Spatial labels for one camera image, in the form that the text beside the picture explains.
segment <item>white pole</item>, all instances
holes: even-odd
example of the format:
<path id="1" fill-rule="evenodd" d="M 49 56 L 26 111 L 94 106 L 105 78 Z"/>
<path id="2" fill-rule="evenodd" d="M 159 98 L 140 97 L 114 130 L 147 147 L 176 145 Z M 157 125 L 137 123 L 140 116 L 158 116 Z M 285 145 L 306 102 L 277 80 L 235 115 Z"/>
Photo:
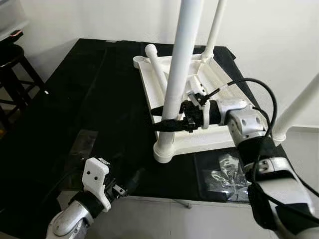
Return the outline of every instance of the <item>white pole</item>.
<path id="1" fill-rule="evenodd" d="M 286 133 L 289 128 L 293 126 L 295 119 L 300 115 L 311 99 L 318 94 L 319 73 L 278 118 L 273 129 L 273 140 L 276 146 L 281 144 L 286 139 Z"/>
<path id="2" fill-rule="evenodd" d="M 216 8 L 216 13 L 214 16 L 213 24 L 210 29 L 210 34 L 208 37 L 207 45 L 205 51 L 202 53 L 202 58 L 207 59 L 214 56 L 213 50 L 216 44 L 216 39 L 218 32 L 220 30 L 221 21 L 226 9 L 227 0 L 219 0 Z"/>
<path id="3" fill-rule="evenodd" d="M 186 78 L 199 27 L 203 0 L 182 0 L 170 65 L 162 120 L 176 119 L 184 94 Z M 154 144 L 154 157 L 168 163 L 174 156 L 174 132 L 160 132 Z"/>
<path id="4" fill-rule="evenodd" d="M 166 76 L 164 74 L 164 71 L 162 70 L 162 68 L 160 66 L 160 61 L 158 58 L 158 51 L 153 44 L 148 44 L 145 47 L 145 53 L 146 53 L 147 57 L 149 57 L 149 59 L 151 60 L 151 64 L 152 64 L 152 66 L 155 70 L 156 76 L 159 80 L 159 85 L 160 85 L 161 90 L 165 96 L 165 92 L 166 92 L 166 88 L 167 88 L 167 79 L 166 79 Z"/>

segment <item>black tabletop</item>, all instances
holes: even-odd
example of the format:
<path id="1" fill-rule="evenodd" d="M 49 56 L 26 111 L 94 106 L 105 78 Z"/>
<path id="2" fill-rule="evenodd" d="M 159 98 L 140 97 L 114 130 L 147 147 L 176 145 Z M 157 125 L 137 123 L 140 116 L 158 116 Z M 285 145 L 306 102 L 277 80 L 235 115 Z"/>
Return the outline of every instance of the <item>black tabletop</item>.
<path id="1" fill-rule="evenodd" d="M 0 142 L 0 177 L 8 195 L 13 185 L 50 188 L 63 173 L 77 133 L 87 129 L 98 132 L 91 156 L 111 162 L 119 182 L 141 167 L 146 169 L 134 195 L 203 200 L 195 173 L 196 153 L 177 155 L 168 164 L 153 158 L 155 133 L 132 60 L 145 55 L 147 44 L 77 41 L 47 81 L 49 94 L 41 90 Z M 159 56 L 171 55 L 172 45 L 155 45 Z M 194 52 L 203 50 L 196 47 Z M 232 80 L 242 78 L 226 47 L 215 47 L 214 58 Z M 238 86 L 258 105 L 245 83 Z"/>

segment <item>white wall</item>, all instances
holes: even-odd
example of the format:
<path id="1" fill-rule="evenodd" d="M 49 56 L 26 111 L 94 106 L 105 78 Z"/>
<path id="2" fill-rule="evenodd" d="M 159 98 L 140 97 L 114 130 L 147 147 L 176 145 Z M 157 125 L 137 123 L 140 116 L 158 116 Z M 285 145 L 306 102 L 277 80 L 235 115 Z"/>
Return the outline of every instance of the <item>white wall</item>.
<path id="1" fill-rule="evenodd" d="M 79 37 L 173 43 L 179 0 L 20 0 L 30 24 L 20 44 L 47 79 Z M 206 44 L 217 0 L 206 0 L 197 44 Z M 279 113 L 319 71 L 319 1 L 229 0 L 217 45 L 246 77 L 267 83 Z M 271 111 L 267 94 L 252 86 Z M 319 96 L 296 124 L 319 126 Z"/>

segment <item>floor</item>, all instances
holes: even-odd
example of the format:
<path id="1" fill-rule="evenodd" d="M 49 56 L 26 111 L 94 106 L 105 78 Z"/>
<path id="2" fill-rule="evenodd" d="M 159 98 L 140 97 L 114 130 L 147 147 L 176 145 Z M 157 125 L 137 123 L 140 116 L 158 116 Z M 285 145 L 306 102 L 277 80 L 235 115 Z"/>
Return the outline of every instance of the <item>floor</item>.
<path id="1" fill-rule="evenodd" d="M 299 175 L 319 189 L 318 129 L 292 128 L 283 147 Z M 59 196 L 65 208 L 74 192 Z M 86 239 L 276 239 L 259 227 L 249 205 L 191 202 L 187 209 L 171 199 L 127 197 L 112 204 L 89 229 Z M 314 198 L 319 212 L 318 199 Z"/>

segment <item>black stool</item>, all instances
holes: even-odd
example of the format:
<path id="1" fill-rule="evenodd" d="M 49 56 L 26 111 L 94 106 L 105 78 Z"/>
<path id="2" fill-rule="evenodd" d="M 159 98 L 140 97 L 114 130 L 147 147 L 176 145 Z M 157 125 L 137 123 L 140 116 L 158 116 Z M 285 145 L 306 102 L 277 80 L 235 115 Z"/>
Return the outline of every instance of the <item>black stool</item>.
<path id="1" fill-rule="evenodd" d="M 21 81 L 17 78 L 12 67 L 18 63 L 20 63 L 29 74 L 33 82 Z M 28 93 L 35 86 L 42 88 L 44 86 L 44 82 L 25 58 L 23 48 L 15 44 L 0 47 L 0 88 L 4 87 L 12 98 L 12 101 L 0 99 L 0 103 L 15 106 L 8 114 L 5 114 L 4 110 L 0 106 L 0 120 L 6 130 L 11 129 L 9 118 L 17 110 L 24 111 L 27 104 L 30 103 L 31 97 Z"/>

